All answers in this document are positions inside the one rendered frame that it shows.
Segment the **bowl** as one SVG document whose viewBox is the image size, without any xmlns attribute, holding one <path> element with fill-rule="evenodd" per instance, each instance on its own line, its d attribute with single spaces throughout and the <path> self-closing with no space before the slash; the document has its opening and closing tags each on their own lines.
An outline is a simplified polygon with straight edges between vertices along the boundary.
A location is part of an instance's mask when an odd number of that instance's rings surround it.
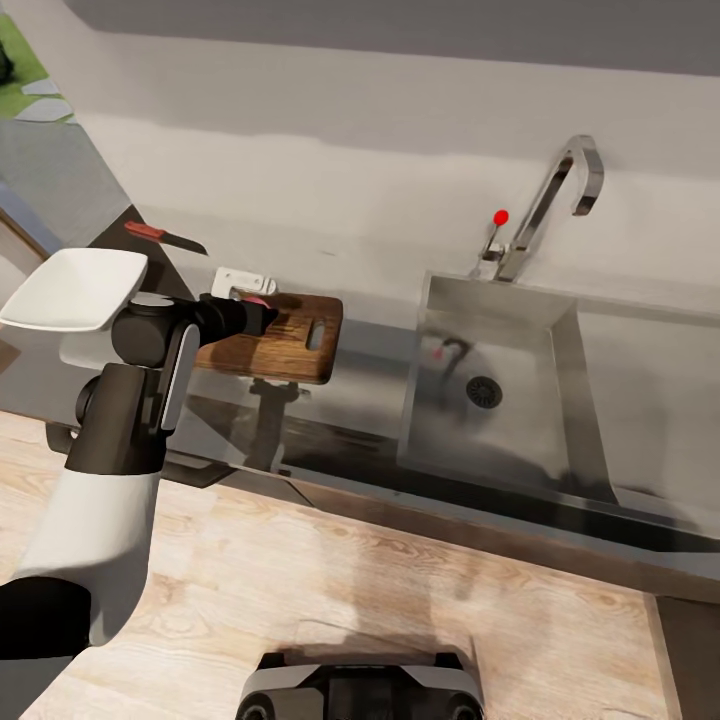
<svg viewBox="0 0 720 720">
<path fill-rule="evenodd" d="M 109 330 L 135 299 L 148 257 L 113 249 L 61 249 L 18 288 L 0 325 L 60 333 Z"/>
</svg>

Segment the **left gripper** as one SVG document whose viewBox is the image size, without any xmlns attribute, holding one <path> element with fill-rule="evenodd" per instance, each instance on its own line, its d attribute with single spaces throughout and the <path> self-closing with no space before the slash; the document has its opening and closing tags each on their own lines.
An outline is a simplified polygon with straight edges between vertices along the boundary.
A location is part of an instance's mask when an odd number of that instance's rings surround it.
<svg viewBox="0 0 720 720">
<path fill-rule="evenodd" d="M 268 309 L 264 304 L 221 299 L 211 293 L 201 293 L 200 302 L 206 302 L 218 310 L 222 317 L 222 336 L 218 341 L 241 333 L 255 337 L 266 334 L 267 327 L 279 316 L 279 309 Z"/>
</svg>

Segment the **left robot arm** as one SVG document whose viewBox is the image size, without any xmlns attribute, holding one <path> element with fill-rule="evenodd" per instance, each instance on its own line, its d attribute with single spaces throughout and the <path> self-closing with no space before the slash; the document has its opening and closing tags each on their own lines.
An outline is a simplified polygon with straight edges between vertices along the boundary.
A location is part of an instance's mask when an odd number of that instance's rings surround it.
<svg viewBox="0 0 720 720">
<path fill-rule="evenodd" d="M 166 440 L 174 434 L 199 347 L 266 334 L 279 309 L 258 273 L 219 267 L 199 301 L 127 301 L 109 363 L 76 400 L 80 432 L 44 517 L 9 583 L 0 585 L 0 720 L 19 720 L 86 648 L 112 641 L 148 576 Z"/>
</svg>

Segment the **cutting board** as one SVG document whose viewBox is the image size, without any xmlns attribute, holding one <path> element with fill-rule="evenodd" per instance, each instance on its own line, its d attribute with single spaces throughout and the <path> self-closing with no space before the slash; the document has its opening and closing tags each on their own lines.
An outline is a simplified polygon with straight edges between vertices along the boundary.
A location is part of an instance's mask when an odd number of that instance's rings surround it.
<svg viewBox="0 0 720 720">
<path fill-rule="evenodd" d="M 264 300 L 267 310 L 279 309 L 279 316 L 264 336 L 238 333 L 199 347 L 195 367 L 321 381 L 329 376 L 343 313 L 340 299 L 283 292 L 272 297 L 233 292 L 241 295 L 241 301 Z M 321 346 L 309 351 L 311 331 L 317 321 L 325 321 Z"/>
</svg>

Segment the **parer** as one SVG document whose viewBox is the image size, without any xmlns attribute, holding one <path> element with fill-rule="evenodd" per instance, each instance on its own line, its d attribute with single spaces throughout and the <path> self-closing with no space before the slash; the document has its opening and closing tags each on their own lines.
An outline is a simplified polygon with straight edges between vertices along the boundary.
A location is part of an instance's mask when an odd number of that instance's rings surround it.
<svg viewBox="0 0 720 720">
<path fill-rule="evenodd" d="M 151 238 L 167 240 L 170 242 L 174 242 L 174 243 L 181 244 L 181 245 L 184 245 L 187 247 L 203 250 L 206 252 L 206 249 L 204 248 L 204 246 L 202 246 L 202 244 L 199 244 L 195 241 L 188 240 L 188 239 L 180 237 L 180 236 L 175 236 L 173 234 L 169 234 L 169 232 L 167 232 L 166 230 L 157 230 L 156 228 L 153 228 L 151 226 L 135 223 L 133 221 L 127 222 L 125 224 L 125 227 L 130 231 L 134 231 L 139 234 L 144 234 L 145 236 L 150 236 Z"/>
</svg>

